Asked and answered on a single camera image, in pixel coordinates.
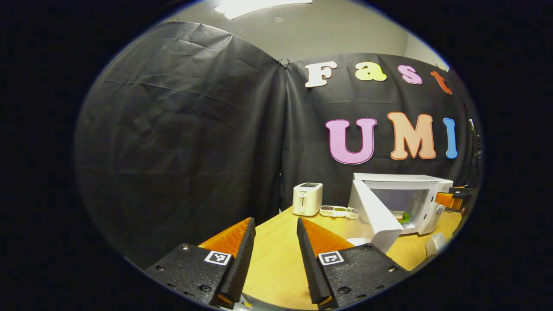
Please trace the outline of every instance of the white microwave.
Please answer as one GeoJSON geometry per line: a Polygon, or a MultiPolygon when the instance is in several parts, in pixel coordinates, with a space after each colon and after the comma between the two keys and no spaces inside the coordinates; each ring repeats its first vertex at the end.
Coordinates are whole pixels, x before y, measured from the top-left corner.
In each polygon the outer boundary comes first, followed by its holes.
{"type": "Polygon", "coordinates": [[[431,233],[446,210],[435,201],[437,193],[451,187],[453,181],[427,175],[354,173],[348,207],[359,211],[359,219],[348,223],[344,238],[386,253],[399,235],[431,233]]]}
{"type": "Polygon", "coordinates": [[[434,230],[445,206],[436,203],[438,192],[448,193],[453,181],[427,175],[354,173],[386,206],[390,213],[401,212],[403,234],[428,234],[434,230]]]}

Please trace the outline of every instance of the colorful letters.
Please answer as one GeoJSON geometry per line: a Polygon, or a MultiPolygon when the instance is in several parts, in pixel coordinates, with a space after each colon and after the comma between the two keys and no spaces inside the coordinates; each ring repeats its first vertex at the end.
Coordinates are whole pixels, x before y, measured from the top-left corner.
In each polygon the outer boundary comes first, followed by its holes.
{"type": "MultiPolygon", "coordinates": [[[[322,77],[329,79],[332,76],[332,70],[338,68],[334,61],[306,65],[308,70],[308,81],[305,87],[324,86],[328,82],[322,77]]],[[[365,61],[355,65],[357,71],[355,77],[362,81],[385,81],[387,75],[384,74],[380,65],[365,61]]],[[[398,71],[401,78],[409,84],[422,84],[422,78],[416,73],[416,70],[408,65],[399,65],[398,71]]],[[[437,71],[430,73],[442,90],[452,95],[451,89],[445,84],[445,79],[437,71]]],[[[412,158],[417,156],[421,159],[436,158],[434,149],[434,138],[432,135],[432,117],[427,114],[420,114],[416,123],[416,128],[403,112],[390,112],[388,119],[394,126],[394,150],[390,156],[394,160],[407,159],[409,155],[412,158]]],[[[326,123],[329,131],[330,154],[332,157],[344,164],[361,164],[368,161],[374,152],[374,126],[377,120],[373,118],[360,118],[356,121],[357,126],[361,128],[362,148],[359,152],[350,152],[346,145],[346,129],[349,127],[347,120],[331,120],[326,123]]],[[[455,159],[458,156],[455,138],[455,121],[450,118],[444,118],[444,125],[447,131],[447,152],[448,159],[455,159]]]]}

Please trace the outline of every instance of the pink letter u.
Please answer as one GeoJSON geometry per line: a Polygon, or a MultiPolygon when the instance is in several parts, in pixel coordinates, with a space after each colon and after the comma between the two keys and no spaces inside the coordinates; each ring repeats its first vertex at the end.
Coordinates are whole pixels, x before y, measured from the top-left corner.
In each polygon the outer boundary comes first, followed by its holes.
{"type": "Polygon", "coordinates": [[[363,118],[358,119],[355,124],[361,128],[363,144],[359,152],[350,152],[346,147],[346,129],[349,127],[347,120],[326,122],[326,128],[330,131],[330,154],[340,163],[361,164],[373,156],[373,128],[377,121],[372,118],[363,118]]]}

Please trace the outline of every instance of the orange object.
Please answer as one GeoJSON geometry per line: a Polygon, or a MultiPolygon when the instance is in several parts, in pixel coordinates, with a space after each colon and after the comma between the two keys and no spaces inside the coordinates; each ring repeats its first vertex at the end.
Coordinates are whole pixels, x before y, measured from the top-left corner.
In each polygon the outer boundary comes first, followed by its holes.
{"type": "Polygon", "coordinates": [[[453,193],[438,192],[436,195],[436,203],[441,204],[448,209],[459,210],[463,204],[463,199],[454,198],[453,193]]]}
{"type": "Polygon", "coordinates": [[[209,240],[198,245],[198,247],[211,251],[232,254],[234,258],[236,258],[250,219],[251,217],[246,218],[234,226],[225,229],[209,240]]]}
{"type": "Polygon", "coordinates": [[[217,294],[217,297],[226,304],[232,304],[231,300],[224,294],[217,294]]]}
{"type": "Polygon", "coordinates": [[[323,300],[319,305],[321,305],[323,308],[325,306],[325,304],[329,303],[332,301],[332,296],[328,296],[328,298],[326,298],[325,300],[323,300]]]}
{"type": "Polygon", "coordinates": [[[354,245],[346,241],[343,237],[334,234],[328,229],[319,226],[305,218],[301,218],[304,223],[305,231],[313,248],[313,253],[317,257],[321,253],[345,250],[354,245]]]}
{"type": "Polygon", "coordinates": [[[436,81],[438,81],[438,84],[445,93],[448,93],[449,95],[452,94],[451,89],[447,87],[445,83],[446,79],[444,79],[444,77],[442,77],[437,71],[433,71],[430,74],[436,78],[436,81]]]}

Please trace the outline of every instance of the white toaster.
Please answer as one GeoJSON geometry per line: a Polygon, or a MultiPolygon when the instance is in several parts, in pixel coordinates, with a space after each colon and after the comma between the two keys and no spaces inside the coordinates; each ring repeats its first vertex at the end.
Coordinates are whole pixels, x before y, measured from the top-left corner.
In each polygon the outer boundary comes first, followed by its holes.
{"type": "Polygon", "coordinates": [[[321,206],[321,183],[303,183],[294,187],[292,213],[301,216],[313,216],[319,212],[321,206]]]}

